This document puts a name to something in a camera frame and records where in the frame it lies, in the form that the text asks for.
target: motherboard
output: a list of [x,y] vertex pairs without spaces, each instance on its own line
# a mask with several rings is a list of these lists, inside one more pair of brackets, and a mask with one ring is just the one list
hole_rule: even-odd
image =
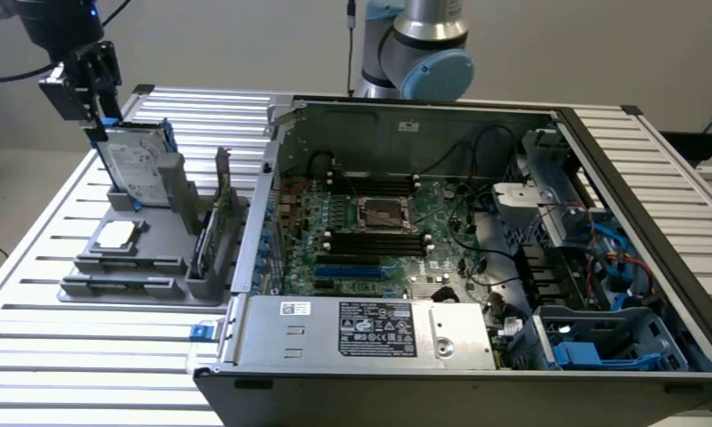
[[471,196],[468,184],[447,181],[284,181],[283,293],[476,299],[470,278],[484,271],[484,260]]

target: gray part holder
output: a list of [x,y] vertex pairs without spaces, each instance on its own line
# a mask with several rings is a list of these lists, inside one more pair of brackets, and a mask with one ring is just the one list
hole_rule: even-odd
[[[191,260],[201,232],[200,198],[187,180],[184,157],[168,153],[159,161],[171,209],[144,207],[135,211],[135,200],[109,191],[108,210],[84,252],[75,258],[75,270],[60,281],[63,302],[136,303],[217,306],[232,284],[248,200],[232,190],[232,214],[223,224],[216,257],[204,279],[191,277]],[[97,244],[105,224],[135,224],[133,236],[121,247]]]

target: white wall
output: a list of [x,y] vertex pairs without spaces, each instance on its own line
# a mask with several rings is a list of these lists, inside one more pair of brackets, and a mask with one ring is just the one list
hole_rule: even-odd
[[[137,83],[341,92],[344,4],[135,0],[108,28],[121,101]],[[105,16],[119,1],[100,5]],[[467,0],[466,16],[470,98],[634,103],[671,130],[698,130],[712,116],[712,0]],[[0,75],[45,61],[19,19],[0,21]],[[0,85],[0,147],[87,149],[33,81]]]

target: white floor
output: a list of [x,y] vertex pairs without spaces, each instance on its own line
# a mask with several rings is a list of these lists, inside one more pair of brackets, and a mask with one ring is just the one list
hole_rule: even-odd
[[0,149],[0,246],[8,252],[27,234],[84,154]]

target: red cable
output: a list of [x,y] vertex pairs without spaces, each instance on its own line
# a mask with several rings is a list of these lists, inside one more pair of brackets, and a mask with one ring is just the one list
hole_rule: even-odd
[[[610,255],[608,258],[611,260],[616,261],[618,260],[618,255]],[[654,293],[652,269],[650,269],[650,266],[646,264],[646,262],[643,262],[638,258],[634,258],[634,257],[626,255],[624,260],[626,260],[626,262],[630,262],[631,264],[638,265],[639,267],[642,267],[643,271],[646,272],[646,277],[647,277],[647,290],[646,290],[646,293],[647,294],[652,294]]]

